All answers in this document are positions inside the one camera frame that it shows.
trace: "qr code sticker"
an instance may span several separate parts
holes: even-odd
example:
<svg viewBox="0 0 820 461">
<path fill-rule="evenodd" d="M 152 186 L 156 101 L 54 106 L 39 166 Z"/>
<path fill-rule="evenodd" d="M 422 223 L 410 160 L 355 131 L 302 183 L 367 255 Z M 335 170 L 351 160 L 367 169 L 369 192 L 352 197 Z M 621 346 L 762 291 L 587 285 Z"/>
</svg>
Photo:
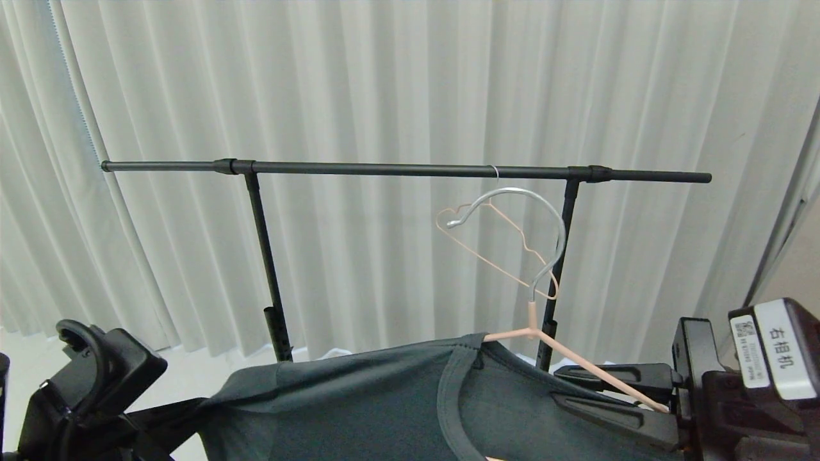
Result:
<svg viewBox="0 0 820 461">
<path fill-rule="evenodd" d="M 753 322 L 738 322 L 735 324 L 735 333 L 738 338 L 745 338 L 746 336 L 756 335 L 757 331 L 754 329 Z"/>
</svg>

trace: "clothing rack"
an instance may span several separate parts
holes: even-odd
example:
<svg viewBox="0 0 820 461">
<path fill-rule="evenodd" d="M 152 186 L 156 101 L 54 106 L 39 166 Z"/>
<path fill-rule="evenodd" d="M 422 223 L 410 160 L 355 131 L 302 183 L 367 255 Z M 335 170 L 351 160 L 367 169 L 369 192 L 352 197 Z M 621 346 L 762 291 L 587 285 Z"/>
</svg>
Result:
<svg viewBox="0 0 820 461">
<path fill-rule="evenodd" d="M 255 160 L 237 160 L 222 158 L 213 162 L 110 162 L 100 165 L 103 171 L 214 171 L 225 175 L 243 175 L 248 186 L 248 195 L 253 209 L 253 220 L 256 223 L 259 246 L 262 251 L 262 262 L 265 267 L 267 285 L 271 292 L 271 306 L 263 309 L 271 342 L 278 361 L 292 361 L 290 339 L 288 336 L 285 312 L 282 308 L 279 282 L 276 279 L 271 239 L 265 223 L 265 212 L 262 196 L 259 194 L 259 173 L 284 173 L 300 175 L 350 175 L 350 176 L 426 176 L 426 177 L 462 177 L 462 178 L 508 178 L 565 180 L 564 204 L 562 219 L 567 228 L 569 239 L 572 214 L 575 201 L 582 182 L 598 183 L 611 180 L 654 181 L 673 183 L 711 182 L 709 173 L 692 173 L 684 171 L 638 171 L 613 170 L 599 165 L 588 167 L 500 167 L 491 165 L 413 165 L 396 163 L 321 163 L 321 162 L 258 162 Z M 563 263 L 566 253 L 553 267 L 555 280 L 561 281 Z M 555 285 L 550 281 L 549 295 L 555 295 Z M 555 300 L 547 301 L 541 329 L 547 335 L 555 337 L 558 324 L 554 320 Z M 552 349 L 543 342 L 539 344 L 536 366 L 542 370 L 549 368 Z"/>
</svg>

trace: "t-shirt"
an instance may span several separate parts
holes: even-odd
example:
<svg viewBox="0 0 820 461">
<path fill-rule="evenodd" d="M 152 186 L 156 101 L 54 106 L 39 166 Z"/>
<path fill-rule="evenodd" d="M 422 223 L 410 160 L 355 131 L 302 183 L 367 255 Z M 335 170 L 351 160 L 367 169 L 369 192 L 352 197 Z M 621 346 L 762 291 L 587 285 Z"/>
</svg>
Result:
<svg viewBox="0 0 820 461">
<path fill-rule="evenodd" d="M 613 400 L 484 336 L 238 370 L 203 403 L 208 459 L 682 459 L 561 410 Z"/>
</svg>

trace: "label with chinese text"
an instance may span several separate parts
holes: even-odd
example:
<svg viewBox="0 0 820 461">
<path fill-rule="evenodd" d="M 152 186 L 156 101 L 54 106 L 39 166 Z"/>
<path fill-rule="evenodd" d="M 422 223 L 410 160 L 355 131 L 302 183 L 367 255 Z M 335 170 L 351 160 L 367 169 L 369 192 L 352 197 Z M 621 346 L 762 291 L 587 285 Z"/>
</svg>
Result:
<svg viewBox="0 0 820 461">
<path fill-rule="evenodd" d="M 760 348 L 757 328 L 750 315 L 734 317 L 729 320 L 731 335 L 735 339 L 737 360 L 740 362 L 740 373 L 743 375 L 743 385 L 747 389 L 768 387 L 768 370 L 763 350 Z"/>
<path fill-rule="evenodd" d="M 780 397 L 784 400 L 817 397 L 783 299 L 754 306 L 754 316 L 758 319 L 760 337 Z"/>
</svg>

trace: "curtain fold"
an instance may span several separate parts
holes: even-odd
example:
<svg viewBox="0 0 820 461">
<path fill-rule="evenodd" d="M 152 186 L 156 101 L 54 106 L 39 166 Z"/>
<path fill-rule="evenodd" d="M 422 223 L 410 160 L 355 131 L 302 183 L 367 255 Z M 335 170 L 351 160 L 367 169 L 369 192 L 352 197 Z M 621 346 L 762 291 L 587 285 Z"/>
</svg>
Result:
<svg viewBox="0 0 820 461">
<path fill-rule="evenodd" d="M 680 316 L 708 317 L 721 334 L 726 312 L 744 302 L 820 96 L 815 2 L 66 2 L 2 11 L 1 58 L 19 69 L 2 71 L 0 94 L 3 227 L 14 226 L 2 233 L 2 301 L 12 313 L 3 325 L 48 332 L 71 314 L 126 326 L 155 347 L 213 354 L 250 354 L 268 341 L 262 309 L 271 301 L 243 181 L 104 175 L 98 159 L 711 172 L 710 185 L 583 184 L 576 204 L 558 338 L 597 361 L 668 361 Z M 26 174 L 35 158 L 55 180 Z M 433 219 L 505 185 L 560 207 L 564 186 L 260 182 L 290 337 L 312 357 L 522 324 L 527 290 Z M 494 203 L 546 257 L 556 235 L 549 216 L 520 197 Z M 518 235 L 487 212 L 453 233 L 522 279 L 537 272 Z M 535 353 L 524 340 L 512 347 Z"/>
</svg>

